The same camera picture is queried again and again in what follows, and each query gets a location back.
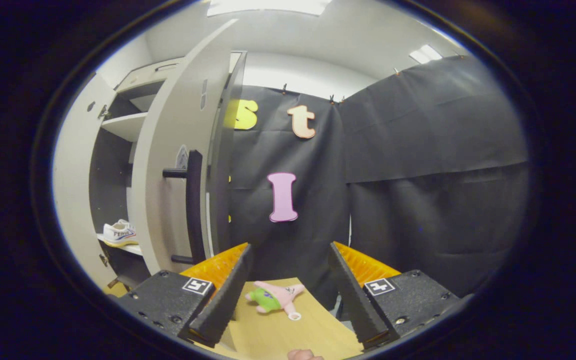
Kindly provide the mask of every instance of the human hand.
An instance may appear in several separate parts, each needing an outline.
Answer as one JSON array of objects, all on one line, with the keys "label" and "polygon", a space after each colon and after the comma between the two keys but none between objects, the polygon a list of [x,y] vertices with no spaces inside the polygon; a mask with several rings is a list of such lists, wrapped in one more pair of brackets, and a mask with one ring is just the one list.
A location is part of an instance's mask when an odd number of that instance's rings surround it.
[{"label": "human hand", "polygon": [[310,350],[293,350],[288,353],[288,360],[324,360],[324,358],[315,356]]}]

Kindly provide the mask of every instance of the open cabinet door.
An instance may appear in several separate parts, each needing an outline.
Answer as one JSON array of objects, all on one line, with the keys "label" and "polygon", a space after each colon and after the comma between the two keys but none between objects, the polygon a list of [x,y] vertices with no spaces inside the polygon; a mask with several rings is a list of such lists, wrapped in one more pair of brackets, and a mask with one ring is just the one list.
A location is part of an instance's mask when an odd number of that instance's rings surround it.
[{"label": "open cabinet door", "polygon": [[199,198],[191,209],[191,216],[200,221],[190,224],[190,228],[200,229],[202,255],[209,251],[205,195],[208,157],[229,75],[229,36],[236,21],[231,20],[213,31],[183,57],[162,85],[144,119],[134,155],[132,193],[137,237],[151,274],[162,269],[183,271],[189,267],[172,262],[171,256],[191,256],[186,187],[190,184],[190,175],[197,174],[191,173],[193,169],[189,169],[188,179],[165,178],[162,174],[163,169],[176,168],[182,146],[201,154]]},{"label": "open cabinet door", "polygon": [[94,75],[72,103],[61,125],[52,162],[52,193],[59,225],[78,264],[103,288],[116,278],[97,239],[89,198],[95,141],[115,91]]}]

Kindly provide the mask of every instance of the pink letter i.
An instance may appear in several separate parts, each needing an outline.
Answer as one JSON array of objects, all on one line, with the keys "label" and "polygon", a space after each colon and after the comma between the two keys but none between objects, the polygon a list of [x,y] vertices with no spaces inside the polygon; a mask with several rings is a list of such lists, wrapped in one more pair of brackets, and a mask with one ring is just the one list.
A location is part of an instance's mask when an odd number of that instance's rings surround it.
[{"label": "pink letter i", "polygon": [[294,221],[297,211],[293,210],[293,183],[297,179],[294,173],[275,172],[268,175],[268,182],[272,183],[272,203],[274,209],[270,214],[270,221]]}]

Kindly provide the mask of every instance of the patrick star plush toy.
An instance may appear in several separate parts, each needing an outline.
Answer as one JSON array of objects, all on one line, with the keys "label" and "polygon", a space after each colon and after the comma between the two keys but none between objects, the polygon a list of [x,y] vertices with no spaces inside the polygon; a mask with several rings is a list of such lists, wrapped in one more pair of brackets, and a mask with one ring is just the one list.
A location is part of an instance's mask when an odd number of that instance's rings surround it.
[{"label": "patrick star plush toy", "polygon": [[245,295],[247,301],[256,301],[259,305],[256,310],[260,313],[268,313],[273,310],[283,309],[288,314],[288,319],[298,321],[302,315],[295,310],[293,300],[306,287],[302,284],[281,287],[270,285],[263,281],[255,281],[257,289]]}]

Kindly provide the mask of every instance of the ceiling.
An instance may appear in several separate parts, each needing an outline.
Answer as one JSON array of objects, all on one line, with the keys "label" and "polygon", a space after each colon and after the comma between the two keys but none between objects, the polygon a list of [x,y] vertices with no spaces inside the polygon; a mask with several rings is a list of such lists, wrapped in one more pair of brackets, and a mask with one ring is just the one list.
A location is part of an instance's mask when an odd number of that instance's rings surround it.
[{"label": "ceiling", "polygon": [[233,50],[316,59],[376,79],[418,63],[409,54],[429,44],[444,57],[467,53],[411,16],[377,0],[332,0],[321,16],[256,10],[207,17],[208,2],[174,14],[146,32],[154,62],[187,54],[231,19]]}]

